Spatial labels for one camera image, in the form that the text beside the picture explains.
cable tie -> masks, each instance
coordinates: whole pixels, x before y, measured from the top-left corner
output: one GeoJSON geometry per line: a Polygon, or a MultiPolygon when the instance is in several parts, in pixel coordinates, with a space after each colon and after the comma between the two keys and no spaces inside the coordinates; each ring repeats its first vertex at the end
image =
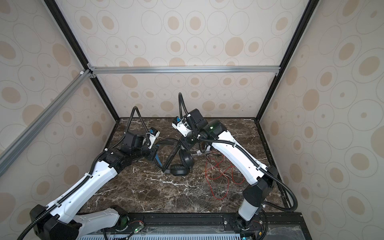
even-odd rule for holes
{"type": "Polygon", "coordinates": [[[58,203],[58,201],[59,201],[59,200],[56,200],[56,201],[53,203],[53,205],[56,205],[57,207],[60,207],[60,206],[61,206],[61,204],[60,204],[60,203],[58,203]]]}

clear plastic cover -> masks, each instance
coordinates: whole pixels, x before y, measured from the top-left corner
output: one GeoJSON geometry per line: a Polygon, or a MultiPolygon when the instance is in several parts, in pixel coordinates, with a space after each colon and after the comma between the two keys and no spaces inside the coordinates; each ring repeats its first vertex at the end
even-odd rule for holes
{"type": "Polygon", "coordinates": [[[281,227],[281,225],[268,226],[264,240],[305,240],[300,226],[281,227]]]}

black metal frame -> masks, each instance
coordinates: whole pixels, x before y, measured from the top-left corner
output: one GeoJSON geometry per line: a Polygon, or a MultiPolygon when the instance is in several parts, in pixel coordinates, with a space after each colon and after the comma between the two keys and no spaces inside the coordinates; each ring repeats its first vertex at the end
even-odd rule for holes
{"type": "Polygon", "coordinates": [[[288,66],[288,63],[291,60],[291,57],[292,57],[294,51],[296,50],[297,45],[300,42],[300,39],[301,39],[301,37],[302,37],[302,35],[303,35],[304,31],[305,31],[305,28],[308,25],[308,22],[310,21],[310,19],[312,17],[312,14],[313,14],[314,10],[316,9],[316,6],[317,6],[318,2],[319,2],[319,0],[310,0],[308,2],[308,5],[305,8],[304,13],[303,13],[303,15],[302,15],[302,17],[300,19],[300,22],[297,25],[296,31],[293,34],[291,42],[288,45],[287,51],[285,52],[284,57],[283,57],[283,59],[281,61],[280,71],[277,74],[277,76],[274,77],[274,79],[272,81],[272,84],[269,87],[268,92],[267,92],[267,94],[266,94],[266,96],[264,98],[264,101],[263,101],[263,103],[262,103],[262,105],[260,107],[260,110],[257,113],[257,116],[256,116],[256,120],[257,121],[260,121],[260,119],[262,118],[262,116],[264,114],[264,111],[267,108],[268,103],[271,100],[271,98],[273,96],[273,93],[275,92],[275,89],[276,89],[277,85],[279,84],[280,79],[281,79],[281,77],[283,76],[283,74],[285,72],[285,69],[288,66]]]}
{"type": "MultiPolygon", "coordinates": [[[[257,113],[257,116],[255,118],[255,124],[257,127],[257,131],[258,131],[260,139],[262,141],[268,162],[275,167],[276,167],[276,163],[275,163],[275,160],[273,159],[273,156],[271,154],[271,150],[269,149],[267,140],[265,139],[263,130],[262,130],[261,125],[260,125],[260,120],[261,120],[261,118],[262,118],[262,116],[263,116],[263,114],[264,114],[264,112],[265,112],[265,110],[269,104],[269,101],[271,100],[271,98],[273,96],[273,93],[275,92],[275,90],[277,88],[277,85],[279,84],[279,82],[280,82],[280,80],[284,74],[284,71],[286,70],[286,68],[287,68],[287,66],[288,66],[288,64],[289,64],[289,62],[293,56],[294,51],[296,50],[297,45],[300,42],[300,39],[301,39],[303,33],[305,32],[305,29],[306,29],[318,3],[319,3],[319,0],[310,0],[308,2],[308,5],[305,8],[305,11],[304,11],[304,13],[300,19],[300,22],[296,28],[295,33],[293,34],[293,37],[292,37],[291,42],[287,48],[287,51],[285,52],[284,57],[281,61],[280,71],[277,74],[277,76],[274,77],[272,84],[271,84],[270,88],[268,89],[268,92],[267,92],[267,94],[263,100],[263,103],[260,106],[260,110],[257,113]]],[[[291,206],[291,202],[289,201],[287,192],[284,189],[282,189],[280,186],[278,186],[278,187],[279,187],[280,192],[282,193],[281,198],[282,198],[282,201],[284,203],[284,206],[285,207],[288,207],[288,205],[291,206]]]]}
{"type": "MultiPolygon", "coordinates": [[[[113,228],[107,228],[111,234],[129,234],[139,226],[138,222],[143,221],[145,227],[153,229],[156,227],[214,227],[222,231],[240,233],[241,237],[253,235],[255,231],[261,231],[261,226],[253,224],[247,230],[238,229],[233,221],[236,213],[128,213],[129,221],[132,224],[123,232],[117,232],[113,228]]],[[[306,240],[312,240],[308,227],[301,213],[266,213],[269,226],[294,227],[300,226],[306,240]]],[[[253,221],[264,222],[263,214],[256,215],[253,221]]]]}
{"type": "MultiPolygon", "coordinates": [[[[90,66],[88,65],[88,60],[82,51],[79,43],[77,42],[74,34],[72,33],[69,25],[67,24],[64,16],[62,15],[59,7],[57,6],[56,2],[54,0],[44,0],[48,9],[52,13],[53,17],[55,18],[58,26],[60,27],[62,33],[66,37],[68,43],[71,45],[74,53],[76,54],[77,58],[80,60],[82,66],[84,69],[89,69],[90,66]]],[[[260,126],[260,120],[265,112],[265,109],[267,108],[267,105],[269,104],[269,101],[272,98],[272,95],[274,91],[276,90],[276,87],[281,80],[282,75],[284,74],[285,69],[288,66],[289,61],[291,60],[291,57],[305,31],[306,26],[308,25],[308,22],[318,4],[319,0],[310,0],[301,19],[297,26],[297,29],[293,35],[293,38],[287,48],[287,51],[281,61],[280,64],[280,71],[277,76],[274,77],[272,84],[266,94],[266,97],[264,98],[264,101],[260,107],[260,110],[255,118],[255,124],[258,130],[258,133],[260,135],[260,139],[263,143],[268,161],[271,165],[276,166],[274,159],[271,155],[271,151],[268,147],[268,144],[266,142],[266,139],[264,137],[262,128],[260,126]]],[[[102,85],[100,84],[99,80],[97,79],[96,75],[94,75],[94,78],[91,79],[92,83],[94,84],[95,88],[97,89],[98,93],[100,94],[101,98],[103,99],[105,105],[111,112],[113,118],[116,121],[116,124],[114,126],[114,129],[106,142],[106,146],[109,145],[110,141],[112,140],[112,137],[118,127],[118,124],[121,120],[121,118],[118,116],[116,110],[114,109],[111,101],[109,100],[107,94],[105,93],[102,85]]],[[[284,194],[282,194],[282,199],[285,207],[288,207],[289,201],[288,196],[286,192],[280,190],[284,194]]],[[[208,225],[215,225],[219,226],[222,225],[224,228],[228,227],[226,224],[224,224],[224,217],[226,216],[234,216],[235,213],[216,213],[216,214],[207,214],[207,213],[193,213],[193,214],[153,214],[153,213],[138,213],[138,214],[130,214],[133,218],[136,219],[143,219],[146,223],[146,226],[206,226],[208,225]]],[[[305,235],[305,238],[307,240],[311,240],[311,236],[309,234],[308,228],[304,222],[303,217],[300,213],[267,213],[268,215],[268,222],[269,224],[281,224],[281,225],[287,225],[294,224],[299,225],[305,235]]]]}
{"type": "MultiPolygon", "coordinates": [[[[91,69],[88,66],[88,59],[85,56],[84,52],[82,51],[79,43],[77,42],[74,34],[72,33],[68,23],[66,22],[63,14],[61,13],[58,5],[56,4],[55,0],[44,0],[45,4],[47,5],[48,9],[50,10],[52,16],[57,22],[57,25],[60,27],[60,30],[64,34],[65,38],[67,39],[68,43],[70,44],[71,48],[73,49],[74,53],[76,54],[77,58],[79,59],[81,65],[84,69],[91,69]]],[[[117,114],[115,108],[113,107],[110,99],[108,98],[106,92],[104,91],[102,85],[100,84],[99,80],[97,79],[96,75],[91,78],[91,81],[93,85],[95,86],[97,92],[103,99],[105,105],[107,106],[108,110],[110,111],[112,117],[115,119],[115,121],[119,120],[120,117],[117,114]]]]}

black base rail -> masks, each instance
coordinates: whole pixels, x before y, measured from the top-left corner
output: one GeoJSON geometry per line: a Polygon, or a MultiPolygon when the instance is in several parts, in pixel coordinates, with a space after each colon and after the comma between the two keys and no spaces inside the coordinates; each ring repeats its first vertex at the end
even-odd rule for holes
{"type": "MultiPolygon", "coordinates": [[[[236,219],[237,213],[128,213],[129,224],[128,227],[122,231],[117,232],[114,228],[106,228],[107,232],[111,234],[130,234],[139,225],[139,221],[144,222],[145,228],[141,233],[150,233],[154,230],[160,230],[162,227],[173,227],[173,231],[181,230],[183,233],[196,232],[196,227],[213,227],[221,233],[239,233],[241,237],[249,237],[255,232],[262,231],[259,224],[253,224],[249,229],[242,230],[233,224],[233,219],[236,219]]],[[[301,213],[266,213],[268,219],[268,231],[270,228],[276,227],[295,227],[299,226],[303,232],[306,240],[312,240],[305,224],[304,218],[301,213]]],[[[253,221],[264,221],[263,214],[255,215],[253,221]]]]}

ventilation grille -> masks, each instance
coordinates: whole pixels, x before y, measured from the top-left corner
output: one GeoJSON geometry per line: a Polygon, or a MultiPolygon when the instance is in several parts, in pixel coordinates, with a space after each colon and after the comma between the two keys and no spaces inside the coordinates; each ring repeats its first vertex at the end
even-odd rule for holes
{"type": "MultiPolygon", "coordinates": [[[[127,234],[108,235],[109,240],[126,237],[127,234]]],[[[88,234],[78,240],[104,240],[102,234],[88,234]]],[[[133,235],[129,240],[240,240],[236,233],[215,233],[215,234],[147,234],[133,235]]]]}

